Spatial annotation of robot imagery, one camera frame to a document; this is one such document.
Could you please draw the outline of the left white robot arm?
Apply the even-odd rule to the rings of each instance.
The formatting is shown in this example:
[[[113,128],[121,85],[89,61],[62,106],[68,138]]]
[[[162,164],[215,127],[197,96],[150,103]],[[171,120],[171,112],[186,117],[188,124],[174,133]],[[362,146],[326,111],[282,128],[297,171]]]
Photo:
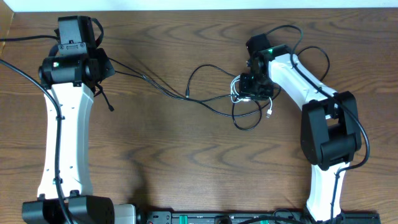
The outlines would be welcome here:
[[[39,67],[47,107],[45,165],[37,200],[22,205],[26,223],[136,223],[135,206],[93,194],[88,161],[90,113],[114,68],[88,16],[58,18],[60,39]]]

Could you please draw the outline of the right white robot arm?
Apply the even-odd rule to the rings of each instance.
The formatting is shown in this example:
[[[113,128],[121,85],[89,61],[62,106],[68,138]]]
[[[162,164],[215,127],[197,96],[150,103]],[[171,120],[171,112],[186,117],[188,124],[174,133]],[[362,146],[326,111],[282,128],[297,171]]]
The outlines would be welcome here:
[[[279,85],[300,108],[300,145],[312,165],[306,211],[313,223],[334,220],[341,213],[341,180],[361,148],[355,97],[324,85],[287,45],[273,46],[265,34],[251,37],[246,48],[250,71],[240,76],[239,97],[270,100]]]

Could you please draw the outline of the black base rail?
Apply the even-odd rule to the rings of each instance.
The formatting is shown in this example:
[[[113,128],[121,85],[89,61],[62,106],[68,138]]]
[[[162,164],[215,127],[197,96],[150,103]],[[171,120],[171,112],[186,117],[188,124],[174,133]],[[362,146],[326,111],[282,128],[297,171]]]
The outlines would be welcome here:
[[[278,209],[266,213],[175,212],[173,210],[138,211],[137,223],[150,224],[217,224],[217,223],[315,223],[307,212]],[[381,224],[379,214],[372,212],[341,213],[336,224]]]

